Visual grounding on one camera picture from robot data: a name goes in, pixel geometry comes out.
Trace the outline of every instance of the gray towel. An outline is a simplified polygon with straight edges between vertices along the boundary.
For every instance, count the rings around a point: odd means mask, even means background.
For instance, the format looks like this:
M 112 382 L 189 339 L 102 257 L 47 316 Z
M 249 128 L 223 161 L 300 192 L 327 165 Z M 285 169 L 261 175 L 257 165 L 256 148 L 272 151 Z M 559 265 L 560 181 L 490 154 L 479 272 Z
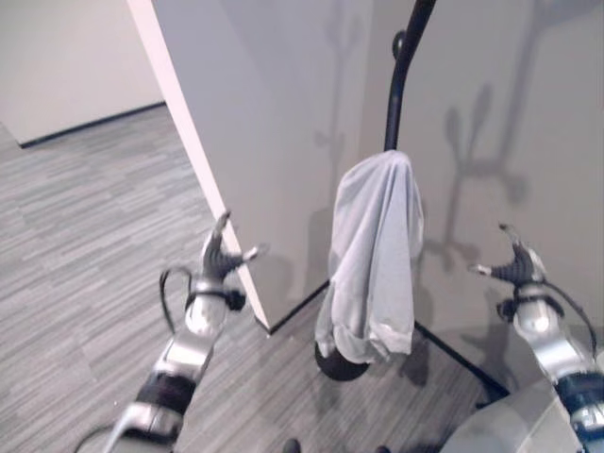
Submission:
M 424 216 L 411 163 L 377 154 L 338 187 L 329 252 L 330 285 L 315 340 L 355 363 L 411 352 L 411 259 L 422 248 Z

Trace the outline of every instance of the gray carpet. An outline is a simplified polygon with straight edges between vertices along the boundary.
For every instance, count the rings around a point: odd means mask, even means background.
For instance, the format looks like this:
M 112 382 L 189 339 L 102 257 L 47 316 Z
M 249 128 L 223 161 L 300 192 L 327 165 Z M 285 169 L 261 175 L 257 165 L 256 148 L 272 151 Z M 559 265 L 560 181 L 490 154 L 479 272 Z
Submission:
M 194 263 L 211 225 L 166 108 L 25 150 L 0 126 L 0 451 L 71 451 L 119 414 L 168 339 L 159 272 Z M 270 338 L 250 309 L 231 316 L 178 451 L 278 452 L 293 436 L 306 453 L 437 451 L 482 398 L 419 335 L 410 357 L 329 381 L 317 310 Z

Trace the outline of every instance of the black baseboard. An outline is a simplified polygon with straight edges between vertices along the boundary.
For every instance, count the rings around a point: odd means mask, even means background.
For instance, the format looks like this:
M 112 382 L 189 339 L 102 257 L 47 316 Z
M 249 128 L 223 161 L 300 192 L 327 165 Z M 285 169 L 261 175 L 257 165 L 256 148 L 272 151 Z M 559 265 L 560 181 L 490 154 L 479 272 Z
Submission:
M 280 328 L 282 328 L 285 323 L 292 319 L 299 311 L 306 307 L 312 301 L 312 299 L 319 295 L 327 286 L 329 286 L 329 280 L 325 281 L 319 288 L 314 290 L 306 299 L 304 299 L 297 307 L 295 307 L 287 316 L 285 316 L 281 321 L 276 323 L 273 327 L 267 328 L 263 323 L 258 320 L 258 318 L 255 318 L 256 322 L 269 335 L 273 335 Z M 422 326 L 418 322 L 415 322 L 415 328 L 426 338 L 428 338 L 429 341 L 433 342 L 436 346 L 440 347 L 448 356 L 451 357 L 451 359 L 458 362 L 461 366 L 463 366 L 470 373 L 476 376 L 484 385 L 495 390 L 500 395 L 500 397 L 505 397 L 510 394 L 510 391 L 506 389 L 503 385 L 501 385 L 495 379 L 487 375 L 484 371 L 475 366 L 475 364 L 465 359 L 459 352 L 457 352 L 451 346 L 443 342 L 440 338 L 430 332 L 426 327 Z
M 83 125 L 70 127 L 69 129 L 60 130 L 59 132 L 53 132 L 52 134 L 45 135 L 35 140 L 31 140 L 25 143 L 19 143 L 19 146 L 22 148 L 28 148 L 30 146 L 34 146 L 36 144 L 48 142 L 49 140 L 56 139 L 66 134 L 71 134 L 72 132 L 77 132 L 78 130 L 86 129 L 88 127 L 102 125 L 104 123 L 108 123 L 110 121 L 119 120 L 120 118 L 124 118 L 126 116 L 134 115 L 136 113 L 141 113 L 142 111 L 147 111 L 151 109 L 155 109 L 157 107 L 165 106 L 166 103 L 164 101 L 158 102 L 156 104 L 151 104 L 150 106 L 140 107 L 138 109 L 123 111 L 122 113 L 117 113 L 115 115 L 108 116 L 107 118 L 101 118 L 100 120 L 90 121 L 89 123 L 84 123 Z
M 415 328 L 419 332 L 421 332 L 426 338 L 428 338 L 431 342 L 440 347 L 454 361 L 458 362 L 461 366 L 465 367 L 470 373 L 480 379 L 485 385 L 488 385 L 498 394 L 500 394 L 501 397 L 508 396 L 510 394 L 510 391 L 508 391 L 508 389 L 506 389 L 503 385 L 501 385 L 499 382 L 487 375 L 484 371 L 475 366 L 475 364 L 466 360 L 459 352 L 457 352 L 451 346 L 446 344 L 443 340 L 438 338 L 436 335 L 434 335 L 427 328 L 419 324 L 417 321 L 415 321 Z
M 302 302 L 300 302 L 299 305 L 297 305 L 292 311 L 290 311 L 290 313 L 287 316 L 285 316 L 281 321 L 276 323 L 274 326 L 268 328 L 263 323 L 261 323 L 258 318 L 255 318 L 256 322 L 258 324 L 260 324 L 261 327 L 264 330 L 266 330 L 266 332 L 268 332 L 269 335 L 273 335 L 280 328 L 282 328 L 285 325 L 285 323 L 287 323 L 290 319 L 292 319 L 299 311 L 301 311 L 304 307 L 306 307 L 312 301 L 312 299 L 314 299 L 317 295 L 319 295 L 327 286 L 329 286 L 329 280 L 324 281 L 321 284 L 321 286 L 319 286 L 316 290 L 314 290 L 312 293 L 310 293 L 310 295 L 306 299 L 304 299 Z

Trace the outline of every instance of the wall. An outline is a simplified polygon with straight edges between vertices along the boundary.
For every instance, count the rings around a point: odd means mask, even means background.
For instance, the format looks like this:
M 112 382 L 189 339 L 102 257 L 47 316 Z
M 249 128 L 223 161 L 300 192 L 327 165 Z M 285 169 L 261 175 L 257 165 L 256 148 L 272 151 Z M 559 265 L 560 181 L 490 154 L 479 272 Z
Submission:
M 0 60 L 19 143 L 161 101 L 126 0 L 5 0 Z
M 270 327 L 327 274 L 335 189 L 381 150 L 412 1 L 197 3 L 154 1 L 170 50 L 154 66 L 173 71 L 162 88 L 212 210 L 233 208 L 230 245 L 273 246 L 246 284 Z M 539 372 L 496 318 L 509 288 L 465 267 L 508 259 L 496 226 L 514 223 L 602 327 L 603 33 L 601 1 L 439 2 L 411 67 L 399 147 L 426 204 L 417 318 L 510 389 Z
M 374 4 L 361 146 L 383 137 L 390 74 L 375 68 L 392 64 L 387 44 L 411 4 Z M 511 258 L 498 222 L 604 324 L 602 15 L 597 0 L 438 2 L 410 70 L 399 148 L 427 214 L 416 315 L 510 389 L 540 376 L 495 314 L 510 288 L 465 270 Z
M 273 327 L 326 280 L 340 176 L 380 149 L 359 147 L 372 4 L 154 5 L 220 192 L 216 206 L 233 210 L 242 248 L 271 245 L 250 271 Z

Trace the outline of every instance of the coat rack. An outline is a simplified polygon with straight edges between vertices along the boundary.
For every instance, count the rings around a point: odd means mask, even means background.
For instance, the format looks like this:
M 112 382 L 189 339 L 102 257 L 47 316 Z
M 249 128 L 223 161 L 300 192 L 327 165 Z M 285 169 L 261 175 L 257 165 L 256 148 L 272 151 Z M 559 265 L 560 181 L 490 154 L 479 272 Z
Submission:
M 399 31 L 394 36 L 393 54 L 396 64 L 394 65 L 393 80 L 388 100 L 384 151 L 396 149 L 407 72 L 409 71 L 411 60 L 426 29 L 435 3 L 436 0 L 416 0 L 407 30 Z M 326 288 L 327 285 L 328 282 L 321 287 L 321 290 Z M 324 358 L 317 344 L 315 344 L 314 357 L 317 365 L 325 375 L 339 381 L 358 378 L 369 367 L 369 363 L 353 363 L 348 361 L 337 348 L 328 357 Z
M 396 149 L 407 72 L 411 66 L 411 60 L 415 55 L 417 45 L 422 39 L 435 3 L 436 0 L 417 0 L 413 7 L 407 30 L 399 31 L 394 36 L 393 54 L 396 64 L 394 65 L 393 81 L 390 85 L 390 96 L 388 98 L 384 151 Z

